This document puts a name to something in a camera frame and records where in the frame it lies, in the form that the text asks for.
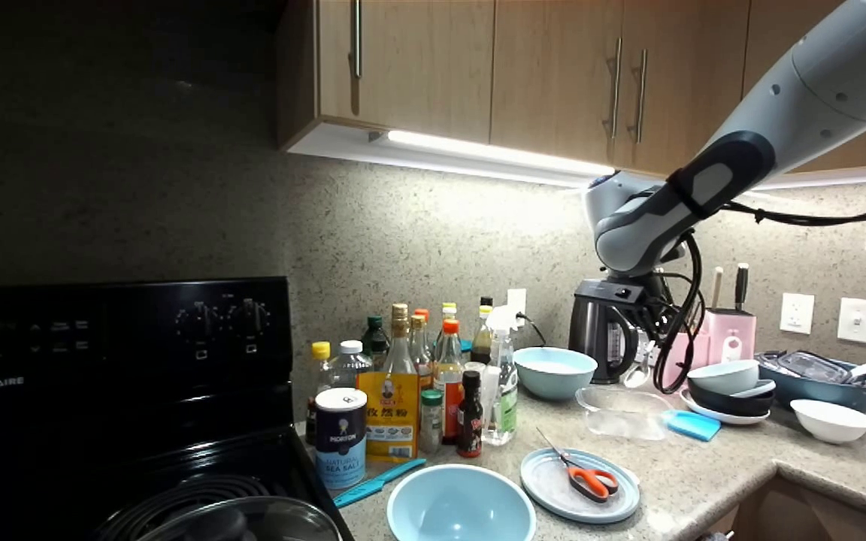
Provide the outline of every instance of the black stove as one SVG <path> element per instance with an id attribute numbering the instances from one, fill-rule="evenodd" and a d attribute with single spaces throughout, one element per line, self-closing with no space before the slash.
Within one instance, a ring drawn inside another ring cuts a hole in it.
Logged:
<path id="1" fill-rule="evenodd" d="M 0 538 L 133 541 L 291 497 L 353 538 L 291 421 L 283 276 L 0 288 Z"/>

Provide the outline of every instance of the white plate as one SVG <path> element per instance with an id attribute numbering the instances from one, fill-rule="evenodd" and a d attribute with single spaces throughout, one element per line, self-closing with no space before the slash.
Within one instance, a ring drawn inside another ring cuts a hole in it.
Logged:
<path id="1" fill-rule="evenodd" d="M 736 424 L 736 428 L 747 428 L 747 424 L 764 424 L 771 419 L 771 409 L 764 414 L 727 414 L 727 412 L 714 412 L 714 409 L 702 409 L 701 402 L 694 402 L 687 393 L 680 393 L 682 402 L 701 414 L 710 414 L 722 424 Z"/>
<path id="2" fill-rule="evenodd" d="M 561 460 L 551 452 L 532 452 L 519 460 L 519 484 L 529 499 L 546 509 L 556 516 L 573 524 L 622 524 L 640 509 L 640 484 L 632 473 L 582 452 L 561 447 L 566 457 L 578 460 L 581 465 L 608 468 L 615 477 L 615 494 L 608 502 L 592 502 L 581 491 L 570 486 L 566 477 Z"/>

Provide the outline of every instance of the light blue bowl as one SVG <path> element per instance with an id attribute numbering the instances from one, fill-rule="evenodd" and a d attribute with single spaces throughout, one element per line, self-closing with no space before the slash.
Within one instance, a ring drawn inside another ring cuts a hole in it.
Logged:
<path id="1" fill-rule="evenodd" d="M 551 402 L 573 401 L 578 388 L 587 388 L 594 361 L 570 348 L 516 348 L 513 364 L 519 384 Z"/>
<path id="2" fill-rule="evenodd" d="M 535 512 L 525 494 L 478 465 L 431 465 L 398 484 L 386 506 L 398 541 L 525 541 Z"/>

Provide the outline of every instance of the kettle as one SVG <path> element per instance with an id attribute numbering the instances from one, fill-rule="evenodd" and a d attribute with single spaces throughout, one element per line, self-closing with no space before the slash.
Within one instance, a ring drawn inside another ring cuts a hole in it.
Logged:
<path id="1" fill-rule="evenodd" d="M 567 348 L 594 359 L 594 384 L 613 384 L 636 361 L 636 313 L 644 288 L 632 282 L 582 280 L 573 292 Z"/>

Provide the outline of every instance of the countertop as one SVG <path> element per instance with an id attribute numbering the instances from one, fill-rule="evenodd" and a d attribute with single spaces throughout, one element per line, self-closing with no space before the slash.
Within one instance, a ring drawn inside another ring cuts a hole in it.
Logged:
<path id="1" fill-rule="evenodd" d="M 478 460 L 459 460 L 441 447 L 431 462 L 488 465 L 513 484 L 519 457 L 546 447 L 540 433 L 559 447 L 605 457 L 640 477 L 640 512 L 615 526 L 566 524 L 535 509 L 535 538 L 698 538 L 727 509 L 742 502 L 764 480 L 783 476 L 801 480 L 841 506 L 866 512 L 866 435 L 853 446 L 826 446 L 796 428 L 787 412 L 772 412 L 755 428 L 722 428 L 713 443 L 694 443 L 675 433 L 665 439 L 613 439 L 587 428 L 578 402 L 538 402 L 519 393 L 516 435 L 505 447 L 488 447 Z M 344 509 L 354 538 L 393 538 L 386 521 L 386 502 L 398 480 L 380 497 Z"/>

